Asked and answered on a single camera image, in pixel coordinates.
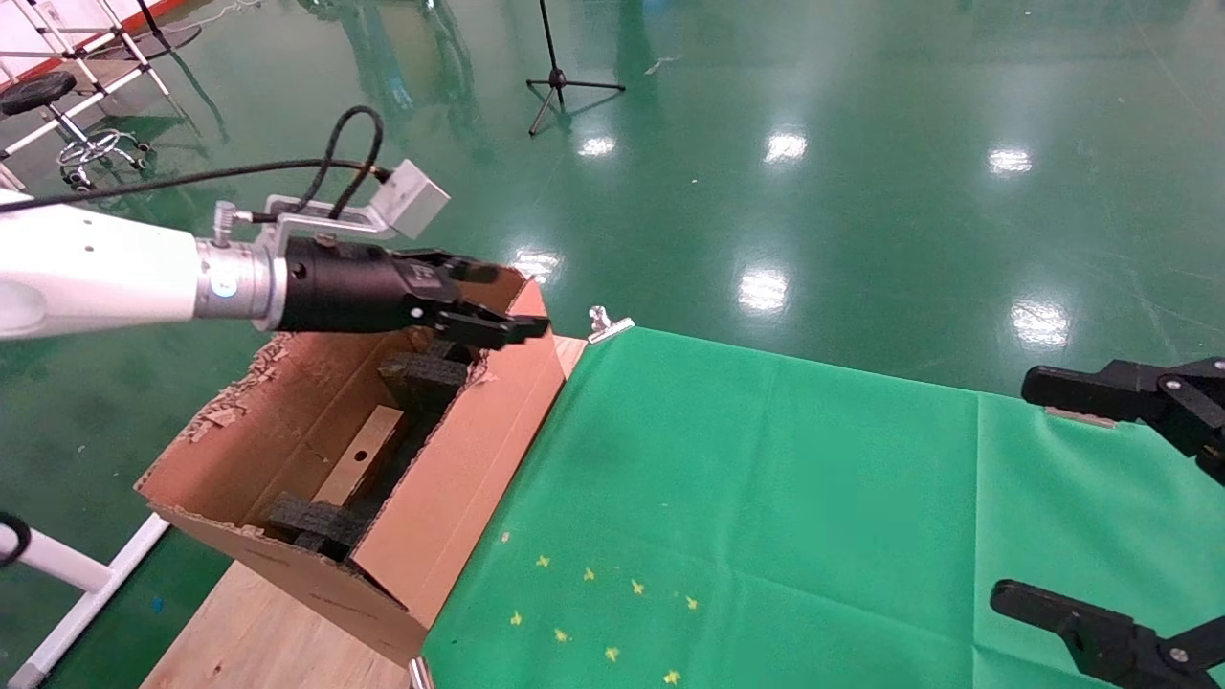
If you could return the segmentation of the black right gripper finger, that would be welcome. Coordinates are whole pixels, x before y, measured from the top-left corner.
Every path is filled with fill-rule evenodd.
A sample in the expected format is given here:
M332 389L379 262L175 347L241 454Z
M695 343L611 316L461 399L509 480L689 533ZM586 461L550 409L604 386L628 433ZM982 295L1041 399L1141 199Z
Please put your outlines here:
M1031 367L1029 403L1116 422L1142 422L1204 474L1224 483L1224 362L1152 367L1115 359L1100 371Z
M990 606L1001 615L1054 633L1082 676L1117 688L1220 688L1212 671L1224 662L1224 618L1163 638L1132 615L1005 579Z

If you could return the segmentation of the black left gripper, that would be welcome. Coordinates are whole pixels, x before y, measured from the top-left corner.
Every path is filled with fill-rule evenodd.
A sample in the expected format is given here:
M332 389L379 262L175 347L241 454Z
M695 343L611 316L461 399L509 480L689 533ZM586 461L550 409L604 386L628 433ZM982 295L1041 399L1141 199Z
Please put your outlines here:
M499 265L477 257L414 249L390 253L375 244L325 246L290 238L278 330L316 333L385 333L410 326L437 340L477 349L503 349L541 340L551 319L510 315L480 302L454 302L454 280L491 284Z

